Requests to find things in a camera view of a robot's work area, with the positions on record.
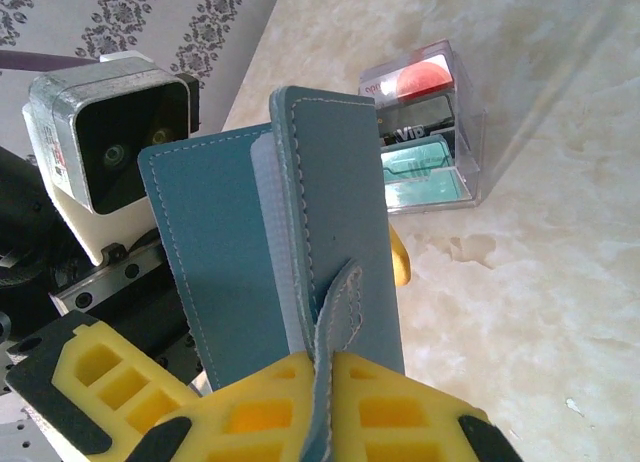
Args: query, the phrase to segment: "clear acrylic box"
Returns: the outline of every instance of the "clear acrylic box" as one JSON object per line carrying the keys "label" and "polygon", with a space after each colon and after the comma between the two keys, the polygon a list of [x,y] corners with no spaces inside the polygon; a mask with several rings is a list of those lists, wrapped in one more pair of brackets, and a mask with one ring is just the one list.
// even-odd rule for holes
{"label": "clear acrylic box", "polygon": [[378,114],[389,213],[475,207],[485,111],[448,41],[365,70]]}

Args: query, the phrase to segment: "damask pattern wallpaper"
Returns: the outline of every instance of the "damask pattern wallpaper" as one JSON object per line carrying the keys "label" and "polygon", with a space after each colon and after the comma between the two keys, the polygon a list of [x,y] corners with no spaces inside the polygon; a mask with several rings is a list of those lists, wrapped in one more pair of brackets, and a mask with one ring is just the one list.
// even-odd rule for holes
{"label": "damask pattern wallpaper", "polygon": [[[97,59],[137,50],[200,80],[200,133],[222,129],[276,0],[0,0],[0,50]],[[37,74],[0,70],[0,145],[29,158]]]}

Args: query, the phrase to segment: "plastic case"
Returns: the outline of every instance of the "plastic case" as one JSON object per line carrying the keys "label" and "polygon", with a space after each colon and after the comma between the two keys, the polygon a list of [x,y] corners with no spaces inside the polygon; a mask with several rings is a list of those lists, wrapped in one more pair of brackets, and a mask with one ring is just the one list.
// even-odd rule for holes
{"label": "plastic case", "polygon": [[485,111],[444,40],[365,70],[378,114],[389,213],[475,207]]}

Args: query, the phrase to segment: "yellow plastic part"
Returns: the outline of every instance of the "yellow plastic part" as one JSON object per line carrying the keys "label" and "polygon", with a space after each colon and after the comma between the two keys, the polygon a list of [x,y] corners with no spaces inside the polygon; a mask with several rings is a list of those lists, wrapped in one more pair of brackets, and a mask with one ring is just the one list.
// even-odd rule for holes
{"label": "yellow plastic part", "polygon": [[477,462],[461,415],[488,422],[482,410],[451,395],[357,355],[334,356],[336,462]]}
{"label": "yellow plastic part", "polygon": [[74,332],[52,384],[111,437],[111,448],[91,462],[122,462],[161,417],[199,400],[104,322]]}
{"label": "yellow plastic part", "polygon": [[391,224],[389,224],[389,235],[391,237],[393,277],[396,282],[396,287],[400,287],[407,285],[411,280],[411,262],[409,261],[407,249]]}
{"label": "yellow plastic part", "polygon": [[289,355],[166,417],[191,429],[172,462],[297,462],[309,429],[313,364]]}

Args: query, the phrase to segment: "white marble countertop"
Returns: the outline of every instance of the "white marble countertop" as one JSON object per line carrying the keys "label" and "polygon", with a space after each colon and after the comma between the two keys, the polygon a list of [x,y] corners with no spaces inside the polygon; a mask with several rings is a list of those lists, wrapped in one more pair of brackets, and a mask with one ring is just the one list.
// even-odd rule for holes
{"label": "white marble countertop", "polygon": [[407,374],[525,462],[636,461],[640,0],[279,0],[225,128],[267,121],[277,86],[355,93],[441,38],[489,113],[488,196],[392,219]]}

